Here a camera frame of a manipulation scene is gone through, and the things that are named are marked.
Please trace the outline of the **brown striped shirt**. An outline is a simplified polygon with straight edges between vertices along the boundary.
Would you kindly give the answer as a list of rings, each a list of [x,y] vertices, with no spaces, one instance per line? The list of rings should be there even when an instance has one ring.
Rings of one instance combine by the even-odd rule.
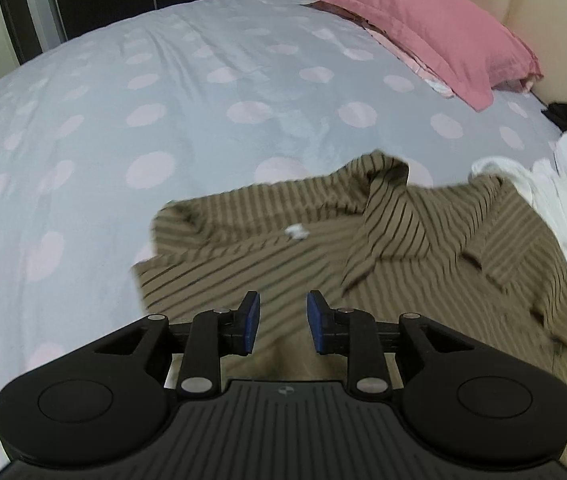
[[[228,376],[341,376],[344,362],[313,348],[315,289],[381,321],[419,312],[567,384],[567,262],[506,179],[421,188],[376,151],[325,177],[169,203],[152,233],[154,256],[134,269],[150,313],[183,322],[259,293],[256,350],[229,359]]]

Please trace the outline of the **light pink lower pillow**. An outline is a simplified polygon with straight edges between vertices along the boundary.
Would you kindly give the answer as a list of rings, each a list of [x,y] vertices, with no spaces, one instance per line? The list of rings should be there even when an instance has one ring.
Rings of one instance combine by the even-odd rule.
[[[421,80],[425,81],[432,90],[439,93],[440,96],[443,96],[443,98],[446,99],[451,99],[455,96],[455,92],[451,90],[451,88],[449,88],[443,80],[436,76],[436,74],[433,73],[433,71],[430,70],[424,62],[420,61],[417,56],[412,55],[401,47],[398,47],[397,44],[387,38],[387,36],[385,36],[382,32],[379,32],[378,29],[369,25],[364,25],[364,29],[370,36],[372,36],[373,39],[379,42],[382,47],[385,47],[395,56],[395,58],[402,61],[414,74],[416,74]]]

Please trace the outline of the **grey pink-dotted bed sheet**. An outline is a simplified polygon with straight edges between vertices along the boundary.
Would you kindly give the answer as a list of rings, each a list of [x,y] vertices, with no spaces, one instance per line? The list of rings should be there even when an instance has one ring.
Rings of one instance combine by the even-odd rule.
[[[376,150],[419,185],[487,156],[527,166],[559,136],[542,110],[446,99],[304,0],[171,6],[34,58],[0,80],[0,389],[139,317],[132,269],[165,203]]]

